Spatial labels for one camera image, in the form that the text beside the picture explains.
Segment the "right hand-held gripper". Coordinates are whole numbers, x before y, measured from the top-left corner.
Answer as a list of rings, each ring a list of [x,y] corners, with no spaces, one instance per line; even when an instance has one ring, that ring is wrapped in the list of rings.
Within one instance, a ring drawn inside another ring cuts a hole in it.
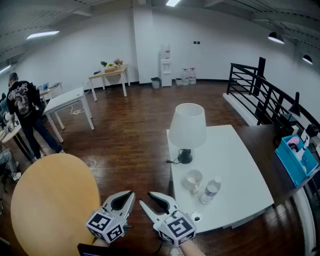
[[[179,209],[179,205],[173,197],[154,191],[148,192],[147,195],[164,211],[164,213],[158,214],[145,202],[139,200],[141,208],[153,222],[153,228],[163,241],[174,247],[179,247],[196,235],[195,224],[188,214],[176,211]]]

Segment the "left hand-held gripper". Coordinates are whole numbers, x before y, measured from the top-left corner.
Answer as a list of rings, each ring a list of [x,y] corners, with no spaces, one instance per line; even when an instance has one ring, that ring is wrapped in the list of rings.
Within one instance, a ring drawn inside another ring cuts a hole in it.
[[[127,218],[132,212],[136,194],[125,190],[110,195],[102,206],[94,211],[85,223],[90,233],[106,242],[112,243],[125,235]]]

